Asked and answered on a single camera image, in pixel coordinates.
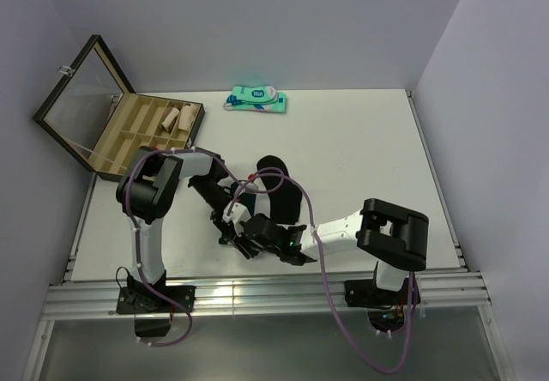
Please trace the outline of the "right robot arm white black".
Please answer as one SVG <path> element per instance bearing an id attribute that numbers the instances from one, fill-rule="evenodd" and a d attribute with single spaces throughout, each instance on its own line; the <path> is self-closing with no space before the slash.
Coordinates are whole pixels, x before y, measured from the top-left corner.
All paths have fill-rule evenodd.
<path id="1" fill-rule="evenodd" d="M 265 251 L 283 263 L 303 266 L 323 257 L 362 250 L 376 258 L 371 293 L 388 304 L 413 272 L 426 270 L 429 218 L 415 210 L 377 198 L 364 201 L 352 214 L 316 227 L 282 226 L 264 214 L 238 210 L 238 239 L 255 251 Z"/>

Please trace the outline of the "dark green patterned sock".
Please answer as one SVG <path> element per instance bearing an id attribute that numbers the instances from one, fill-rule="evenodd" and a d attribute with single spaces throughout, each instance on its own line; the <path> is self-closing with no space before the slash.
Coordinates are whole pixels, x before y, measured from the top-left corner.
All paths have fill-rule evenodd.
<path id="1" fill-rule="evenodd" d="M 226 193 L 231 194 L 231 195 L 233 195 L 236 192 L 237 188 L 238 188 L 238 184 L 235 183 L 235 182 L 233 182 L 230 185 L 225 185 L 223 187 L 224 191 Z M 238 202 L 243 204 L 249 210 L 251 215 L 254 215 L 255 204 L 256 204 L 256 196 L 253 193 L 249 193 L 248 191 L 243 190 L 240 193 L 240 195 L 238 196 Z M 227 239 L 224 238 L 223 236 L 219 237 L 218 244 L 219 245 L 229 245 Z"/>

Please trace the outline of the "black sock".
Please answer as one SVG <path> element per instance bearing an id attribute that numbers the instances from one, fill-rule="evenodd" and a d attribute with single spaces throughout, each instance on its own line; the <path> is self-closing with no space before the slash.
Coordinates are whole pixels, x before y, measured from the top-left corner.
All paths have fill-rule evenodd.
<path id="1" fill-rule="evenodd" d="M 274 155 L 262 157 L 256 164 L 257 170 L 278 168 L 286 176 L 289 175 L 286 164 Z M 302 192 L 292 182 L 284 179 L 279 189 L 268 193 L 270 203 L 269 218 L 278 224 L 296 225 L 299 221 Z"/>

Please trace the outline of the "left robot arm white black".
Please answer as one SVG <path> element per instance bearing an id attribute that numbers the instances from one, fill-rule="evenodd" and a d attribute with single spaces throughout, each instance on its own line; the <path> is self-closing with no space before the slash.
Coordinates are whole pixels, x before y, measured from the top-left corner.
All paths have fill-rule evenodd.
<path id="1" fill-rule="evenodd" d="M 116 199 L 129 218 L 132 231 L 131 276 L 143 283 L 136 302 L 146 311 L 158 311 L 167 301 L 166 289 L 158 285 L 166 278 L 162 258 L 162 226 L 177 192 L 187 179 L 213 210 L 215 219 L 226 224 L 231 198 L 219 185 L 228 177 L 225 162 L 205 149 L 160 150 L 139 147 L 119 181 Z"/>

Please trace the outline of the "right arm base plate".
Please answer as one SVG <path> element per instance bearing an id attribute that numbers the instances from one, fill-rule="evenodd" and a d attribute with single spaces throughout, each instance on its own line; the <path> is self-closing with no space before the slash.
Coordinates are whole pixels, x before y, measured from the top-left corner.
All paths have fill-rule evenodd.
<path id="1" fill-rule="evenodd" d="M 373 279 L 344 281 L 344 289 L 344 300 L 348 307 L 383 309 L 407 305 L 408 302 L 419 305 L 421 302 L 421 296 L 415 286 L 412 292 L 408 293 L 408 278 L 404 280 L 401 289 L 397 292 L 377 288 Z"/>

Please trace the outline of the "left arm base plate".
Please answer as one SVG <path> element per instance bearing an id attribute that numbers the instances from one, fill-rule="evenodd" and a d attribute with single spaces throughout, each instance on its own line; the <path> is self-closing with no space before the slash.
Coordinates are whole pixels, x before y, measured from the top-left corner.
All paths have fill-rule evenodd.
<path id="1" fill-rule="evenodd" d="M 116 313 L 118 315 L 136 315 L 169 312 L 192 312 L 195 301 L 195 286 L 168 286 L 165 296 L 176 301 L 181 307 L 151 294 L 145 290 L 144 294 L 122 287 L 119 291 Z"/>

